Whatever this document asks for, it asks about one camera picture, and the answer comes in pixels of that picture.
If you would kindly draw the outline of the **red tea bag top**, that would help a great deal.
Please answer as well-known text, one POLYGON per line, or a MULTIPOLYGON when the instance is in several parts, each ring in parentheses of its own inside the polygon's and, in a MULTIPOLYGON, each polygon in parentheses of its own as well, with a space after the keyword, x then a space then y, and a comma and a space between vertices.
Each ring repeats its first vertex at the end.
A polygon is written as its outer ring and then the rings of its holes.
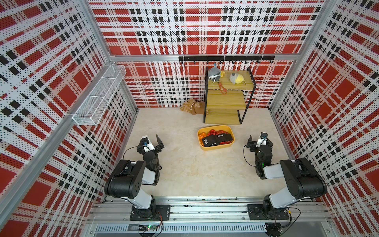
POLYGON ((214 130, 214 129, 211 129, 209 132, 208 132, 208 136, 211 136, 211 135, 218 135, 219 134, 219 132, 218 131, 216 131, 216 130, 214 130))

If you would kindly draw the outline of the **yellow plastic storage box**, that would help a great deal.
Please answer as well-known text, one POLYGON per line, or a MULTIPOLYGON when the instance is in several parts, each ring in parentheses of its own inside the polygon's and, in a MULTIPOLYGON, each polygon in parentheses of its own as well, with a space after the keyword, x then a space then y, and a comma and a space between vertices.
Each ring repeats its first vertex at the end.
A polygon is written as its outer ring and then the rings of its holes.
POLYGON ((204 151, 230 147, 235 142, 232 129, 227 125, 201 128, 197 132, 198 142, 204 151))

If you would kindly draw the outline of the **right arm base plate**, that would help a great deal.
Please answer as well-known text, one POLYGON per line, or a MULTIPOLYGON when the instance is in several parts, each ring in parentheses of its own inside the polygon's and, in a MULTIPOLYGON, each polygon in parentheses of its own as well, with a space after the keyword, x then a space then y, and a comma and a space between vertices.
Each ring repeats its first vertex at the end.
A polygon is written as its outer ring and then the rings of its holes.
POLYGON ((247 212, 250 220, 289 220, 286 208, 264 207, 263 204, 248 204, 247 212))

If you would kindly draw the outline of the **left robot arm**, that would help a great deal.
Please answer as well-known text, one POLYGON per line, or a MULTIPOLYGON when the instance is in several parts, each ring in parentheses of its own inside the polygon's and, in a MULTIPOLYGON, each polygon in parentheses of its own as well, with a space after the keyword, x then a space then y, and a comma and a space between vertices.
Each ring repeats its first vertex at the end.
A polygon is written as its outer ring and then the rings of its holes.
POLYGON ((155 186, 159 182, 162 170, 159 153, 164 149, 164 144, 159 136, 156 139, 158 144, 153 145, 148 136, 143 136, 136 147, 143 159, 136 162, 120 160, 104 187, 107 196, 128 201, 133 205, 132 211, 142 214, 144 218, 157 212, 154 196, 142 189, 143 185, 155 186))

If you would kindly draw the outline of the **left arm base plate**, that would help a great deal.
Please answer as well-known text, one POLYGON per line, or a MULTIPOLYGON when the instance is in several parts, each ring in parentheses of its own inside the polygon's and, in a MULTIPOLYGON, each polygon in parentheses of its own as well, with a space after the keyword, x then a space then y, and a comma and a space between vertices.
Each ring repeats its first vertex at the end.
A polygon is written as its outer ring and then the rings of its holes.
POLYGON ((138 209, 132 206, 130 221, 167 221, 170 218, 170 205, 155 205, 148 209, 138 209))

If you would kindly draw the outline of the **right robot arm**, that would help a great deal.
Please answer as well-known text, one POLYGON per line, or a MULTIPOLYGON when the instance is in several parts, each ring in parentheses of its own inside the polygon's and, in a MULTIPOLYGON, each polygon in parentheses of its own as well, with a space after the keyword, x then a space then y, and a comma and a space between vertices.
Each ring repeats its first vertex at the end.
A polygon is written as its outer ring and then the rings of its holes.
POLYGON ((281 160, 272 164, 273 143, 267 133, 261 133, 257 141, 249 137, 246 148, 255 155, 257 176, 262 180, 284 178, 286 186, 274 194, 266 195, 263 210, 277 211, 300 200, 312 199, 325 195, 327 185, 307 159, 281 160))

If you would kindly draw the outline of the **red tea bag bottom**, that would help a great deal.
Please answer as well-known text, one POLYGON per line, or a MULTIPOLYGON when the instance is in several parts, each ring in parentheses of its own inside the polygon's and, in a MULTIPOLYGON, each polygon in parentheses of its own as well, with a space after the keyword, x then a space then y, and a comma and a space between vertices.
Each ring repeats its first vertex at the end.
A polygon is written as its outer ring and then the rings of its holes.
POLYGON ((218 130, 218 131, 216 131, 216 135, 220 135, 220 134, 228 134, 228 132, 224 131, 224 130, 218 130))

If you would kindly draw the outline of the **red tea bag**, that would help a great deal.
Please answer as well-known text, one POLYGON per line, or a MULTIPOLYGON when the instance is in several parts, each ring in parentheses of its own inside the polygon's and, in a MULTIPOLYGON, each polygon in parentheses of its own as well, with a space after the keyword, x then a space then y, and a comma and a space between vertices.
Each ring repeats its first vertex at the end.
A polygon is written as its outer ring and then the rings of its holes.
POLYGON ((216 131, 216 130, 214 130, 214 129, 211 129, 209 132, 208 132, 208 136, 211 136, 211 135, 218 135, 219 134, 219 132, 218 131, 216 131))
POLYGON ((228 134, 228 132, 224 131, 224 130, 218 130, 218 131, 216 131, 216 135, 220 135, 220 134, 228 134))

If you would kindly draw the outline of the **orange tea bag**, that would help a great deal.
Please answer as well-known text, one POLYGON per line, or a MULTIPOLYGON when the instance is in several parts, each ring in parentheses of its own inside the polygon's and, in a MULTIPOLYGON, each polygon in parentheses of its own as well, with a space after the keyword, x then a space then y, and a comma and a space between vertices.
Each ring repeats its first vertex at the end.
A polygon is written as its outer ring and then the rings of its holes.
POLYGON ((207 133, 206 132, 203 132, 199 135, 199 141, 201 143, 201 145, 203 145, 203 142, 202 142, 202 139, 207 137, 207 133))

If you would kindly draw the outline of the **black tea bag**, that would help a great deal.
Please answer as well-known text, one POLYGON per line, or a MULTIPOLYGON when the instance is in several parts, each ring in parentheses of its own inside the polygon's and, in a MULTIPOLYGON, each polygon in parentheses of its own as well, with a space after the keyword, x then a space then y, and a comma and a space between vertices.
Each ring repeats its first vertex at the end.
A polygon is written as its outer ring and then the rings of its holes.
POLYGON ((219 145, 218 138, 216 135, 207 136, 202 139, 202 142, 204 147, 213 147, 219 145))
POLYGON ((225 145, 225 144, 230 144, 233 143, 234 139, 231 134, 220 134, 217 135, 219 145, 225 145))

